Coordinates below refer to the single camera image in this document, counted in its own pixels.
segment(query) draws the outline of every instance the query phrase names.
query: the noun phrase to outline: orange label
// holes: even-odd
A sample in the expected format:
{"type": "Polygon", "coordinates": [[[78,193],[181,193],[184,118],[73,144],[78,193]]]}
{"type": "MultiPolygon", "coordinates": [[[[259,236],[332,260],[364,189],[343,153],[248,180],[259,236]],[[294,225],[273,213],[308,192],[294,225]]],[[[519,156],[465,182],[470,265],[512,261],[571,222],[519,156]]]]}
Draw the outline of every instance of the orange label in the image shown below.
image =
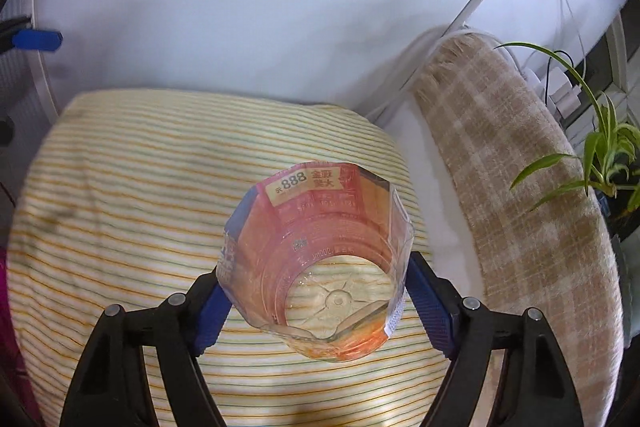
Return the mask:
{"type": "Polygon", "coordinates": [[[273,206],[289,201],[308,190],[343,190],[339,167],[298,169],[265,187],[273,206]]]}

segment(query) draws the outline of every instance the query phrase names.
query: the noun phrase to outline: striped fabric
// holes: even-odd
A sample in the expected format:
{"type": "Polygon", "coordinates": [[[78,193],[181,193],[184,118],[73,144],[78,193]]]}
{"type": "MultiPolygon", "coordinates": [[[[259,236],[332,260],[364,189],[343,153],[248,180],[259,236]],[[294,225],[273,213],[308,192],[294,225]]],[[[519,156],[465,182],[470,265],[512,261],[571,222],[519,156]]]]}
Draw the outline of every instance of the striped fabric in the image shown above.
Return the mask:
{"type": "MultiPolygon", "coordinates": [[[[14,327],[46,423],[102,310],[152,307],[210,271],[223,225],[251,185],[310,160],[354,162],[396,185],[426,252],[407,168],[390,138],[339,107],[217,94],[114,90],[65,111],[26,181],[9,252],[14,327]]],[[[151,393],[174,425],[158,360],[151,393]]],[[[229,425],[413,426],[447,362],[411,303],[395,335],[359,360],[309,360],[232,310],[202,372],[229,425]]]]}

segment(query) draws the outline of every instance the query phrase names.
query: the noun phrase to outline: silver screw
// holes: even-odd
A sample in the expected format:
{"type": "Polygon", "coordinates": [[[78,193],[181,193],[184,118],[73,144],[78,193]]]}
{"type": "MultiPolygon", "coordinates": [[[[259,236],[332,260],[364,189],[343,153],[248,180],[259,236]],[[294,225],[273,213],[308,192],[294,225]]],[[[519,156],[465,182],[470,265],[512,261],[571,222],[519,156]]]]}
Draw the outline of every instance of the silver screw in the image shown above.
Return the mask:
{"type": "Polygon", "coordinates": [[[462,301],[462,305],[467,310],[477,310],[480,307],[480,301],[475,297],[465,297],[462,301]]]}
{"type": "Polygon", "coordinates": [[[107,317],[115,317],[118,313],[120,313],[120,305],[119,304],[109,304],[104,309],[104,314],[107,317]]]}
{"type": "Polygon", "coordinates": [[[527,315],[529,315],[530,319],[535,321],[542,320],[542,312],[538,308],[529,308],[527,315]]]}
{"type": "Polygon", "coordinates": [[[169,297],[169,304],[171,304],[171,306],[180,306],[184,304],[186,300],[187,297],[184,293],[174,293],[169,297]]]}

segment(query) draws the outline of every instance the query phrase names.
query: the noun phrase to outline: pink fabric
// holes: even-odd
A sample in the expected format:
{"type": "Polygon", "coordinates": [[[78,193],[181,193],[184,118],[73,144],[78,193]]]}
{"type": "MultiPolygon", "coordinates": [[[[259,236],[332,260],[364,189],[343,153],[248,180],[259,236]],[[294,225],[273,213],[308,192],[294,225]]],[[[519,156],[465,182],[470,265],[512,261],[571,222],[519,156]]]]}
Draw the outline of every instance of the pink fabric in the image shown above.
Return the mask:
{"type": "Polygon", "coordinates": [[[36,403],[27,370],[15,341],[14,327],[9,313],[9,297],[6,285],[6,250],[0,248],[0,367],[20,398],[24,410],[40,425],[44,425],[36,403]]]}

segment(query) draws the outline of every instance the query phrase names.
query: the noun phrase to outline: spider plant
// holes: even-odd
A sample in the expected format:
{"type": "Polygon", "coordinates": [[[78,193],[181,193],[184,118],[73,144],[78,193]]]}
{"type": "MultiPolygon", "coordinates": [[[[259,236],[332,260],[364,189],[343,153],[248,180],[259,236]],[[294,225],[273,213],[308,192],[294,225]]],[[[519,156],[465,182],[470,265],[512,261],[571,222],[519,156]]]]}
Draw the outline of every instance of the spider plant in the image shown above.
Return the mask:
{"type": "MultiPolygon", "coordinates": [[[[548,57],[562,64],[586,93],[598,120],[597,130],[590,132],[584,142],[584,153],[581,158],[584,177],[555,188],[538,201],[531,210],[535,210],[541,204],[571,190],[581,189],[584,190],[585,194],[588,194],[589,187],[602,191],[610,198],[617,197],[619,190],[631,190],[632,195],[627,203],[627,210],[629,212],[636,210],[640,206],[640,184],[633,185],[628,183],[630,175],[640,174],[640,170],[629,172],[628,165],[635,161],[636,148],[640,148],[640,130],[628,123],[618,123],[616,108],[607,94],[604,93],[605,100],[600,105],[583,77],[580,76],[580,73],[555,52],[528,42],[508,42],[499,47],[505,46],[530,48],[548,55],[548,57]],[[616,179],[620,179],[620,176],[616,176],[616,174],[624,174],[627,184],[617,184],[613,178],[615,176],[616,179]]],[[[515,188],[534,172],[552,167],[562,160],[580,160],[580,158],[565,153],[543,156],[527,165],[516,176],[511,184],[511,189],[515,188]]]]}

